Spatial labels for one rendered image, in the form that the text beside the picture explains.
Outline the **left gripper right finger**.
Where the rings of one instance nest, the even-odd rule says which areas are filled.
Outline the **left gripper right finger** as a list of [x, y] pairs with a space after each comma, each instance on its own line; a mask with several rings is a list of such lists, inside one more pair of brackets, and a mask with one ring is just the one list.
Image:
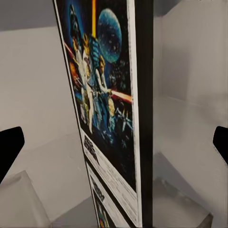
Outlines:
[[228, 165], [228, 128], [222, 126], [216, 128], [213, 144]]

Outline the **poster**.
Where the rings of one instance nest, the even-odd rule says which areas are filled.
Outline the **poster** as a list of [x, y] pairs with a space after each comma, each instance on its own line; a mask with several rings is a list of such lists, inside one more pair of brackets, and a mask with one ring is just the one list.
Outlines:
[[152, 228], [153, 0], [52, 0], [83, 155]]

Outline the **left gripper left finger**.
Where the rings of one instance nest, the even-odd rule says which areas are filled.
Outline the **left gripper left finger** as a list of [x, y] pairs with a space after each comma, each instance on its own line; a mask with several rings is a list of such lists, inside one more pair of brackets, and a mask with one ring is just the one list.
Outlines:
[[0, 132], [0, 183], [25, 144], [20, 126]]

